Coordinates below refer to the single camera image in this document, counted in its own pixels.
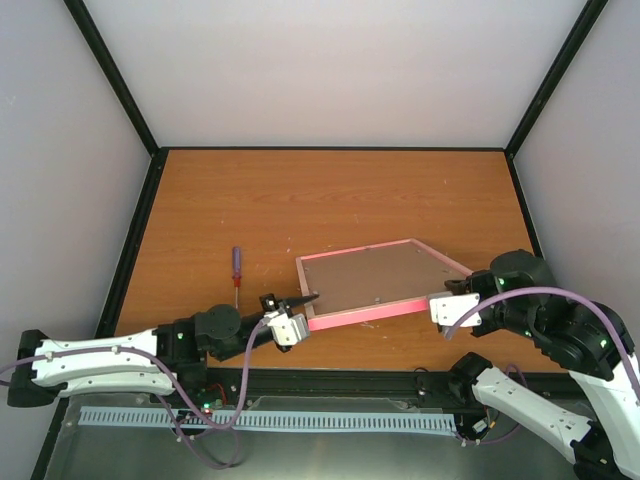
screwdriver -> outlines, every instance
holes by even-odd
[[[238,309],[238,292],[240,290],[240,280],[242,279],[242,251],[240,247],[233,247],[231,250],[231,265],[233,267],[233,286],[236,287],[236,310]]]

screwdriver handle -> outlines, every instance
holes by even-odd
[[[231,250],[231,264],[233,266],[233,285],[238,288],[242,278],[242,251],[240,247],[233,247]]]

black corner post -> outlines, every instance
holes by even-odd
[[[133,128],[138,132],[140,140],[142,140],[142,143],[149,152],[149,155],[154,156],[158,153],[158,144],[153,138],[151,130],[149,130],[142,113],[140,113],[140,109],[136,105],[124,78],[122,78],[120,70],[118,70],[118,66],[113,61],[113,57],[111,56],[111,53],[109,53],[107,45],[104,43],[96,24],[91,18],[91,14],[89,13],[87,6],[82,0],[64,0],[64,3],[78,25],[80,32],[84,36],[84,39],[93,52],[98,64],[100,64],[100,68],[102,68],[104,75],[107,77],[107,80],[109,80],[111,88],[113,88],[113,91],[118,97],[118,100],[120,100],[129,120],[131,120]]]
[[[544,77],[538,91],[533,97],[533,101],[524,113],[524,116],[522,117],[522,120],[520,120],[511,140],[509,140],[509,144],[505,148],[508,160],[513,160],[518,153],[518,150],[520,150],[520,147],[522,147],[525,138],[529,135],[529,132],[536,123],[540,113],[542,113],[542,109],[560,83],[562,76],[571,64],[573,57],[578,53],[580,46],[584,42],[585,38],[587,38],[587,35],[589,35],[591,27],[593,27],[596,20],[598,20],[598,17],[607,5],[607,2],[608,0],[588,0],[585,4],[582,12],[580,12],[580,15],[578,16],[578,19],[571,28],[567,39],[564,41],[562,48],[551,64],[547,75]]]

brown wood surface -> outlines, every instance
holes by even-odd
[[[471,269],[530,249],[499,152],[174,150],[118,324],[126,334],[233,302],[231,247],[243,249],[240,310],[299,292],[295,257],[414,237]],[[258,367],[447,370],[468,351],[498,366],[559,368],[508,332],[445,341],[426,314],[317,332]],[[242,357],[224,363],[238,366]]]

white panel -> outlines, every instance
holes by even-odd
[[[0,2],[0,364],[20,333],[95,331],[148,156],[61,1]],[[3,479],[29,478],[53,408],[6,405]]]
[[[162,145],[506,145],[584,0],[89,0]]]
[[[562,284],[640,342],[640,2],[609,2],[516,159]]]

